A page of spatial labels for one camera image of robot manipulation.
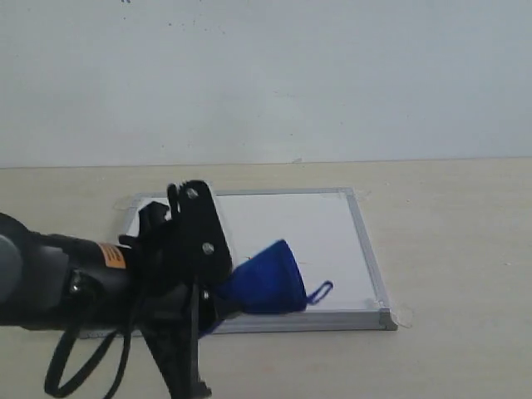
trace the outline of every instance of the orange label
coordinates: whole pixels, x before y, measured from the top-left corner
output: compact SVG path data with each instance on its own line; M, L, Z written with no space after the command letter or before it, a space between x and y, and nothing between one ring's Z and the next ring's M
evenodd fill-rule
M98 244L106 260L108 268L126 268L126 260L124 255L115 245Z

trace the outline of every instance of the silver frame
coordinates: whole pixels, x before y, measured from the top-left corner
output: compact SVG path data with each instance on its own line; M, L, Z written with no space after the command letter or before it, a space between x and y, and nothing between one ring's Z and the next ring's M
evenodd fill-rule
M358 207L357 197L352 188L322 189L275 189L275 190L221 190L215 191L216 196L225 195L278 195L278 194L345 194L358 239L366 260L367 269L372 281L379 308L375 310L357 311L315 311L293 313L283 316L249 316L242 315L227 320L214 333L276 333L297 331L339 331L339 330L397 330L397 322L393 317L390 299L387 295L382 276L377 266L375 254L367 235L362 214ZM134 196L126 213L126 221L122 232L126 233L135 218L140 202L145 198L166 198L165 193L140 193ZM101 337L104 332L85 332L86 337Z

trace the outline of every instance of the blue fabric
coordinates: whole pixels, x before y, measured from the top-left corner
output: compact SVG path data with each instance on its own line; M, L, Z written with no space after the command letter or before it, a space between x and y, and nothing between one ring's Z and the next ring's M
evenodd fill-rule
M308 304L325 298L332 288L333 283L326 281L307 297L292 251L280 240L238 266L215 292L222 299L239 303L247 314L285 314L302 312Z

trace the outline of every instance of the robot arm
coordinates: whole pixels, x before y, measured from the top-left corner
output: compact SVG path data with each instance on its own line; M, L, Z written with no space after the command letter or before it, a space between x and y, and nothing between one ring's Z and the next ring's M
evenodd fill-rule
M167 194L171 219L165 205L147 205L139 236L122 236L121 245L42 235L0 214L0 325L64 331L45 382L49 395L74 392L121 335L121 364L106 395L112 397L137 328L173 399L210 395L198 373L198 339L239 312L214 292L231 274L232 260L209 186L190 181L169 186ZM60 387L80 331L94 328L111 332Z

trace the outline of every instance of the white wall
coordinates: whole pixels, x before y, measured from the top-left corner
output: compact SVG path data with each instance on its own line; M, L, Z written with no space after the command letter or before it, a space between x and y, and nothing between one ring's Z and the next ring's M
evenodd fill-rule
M532 155L526 0L0 0L0 166Z

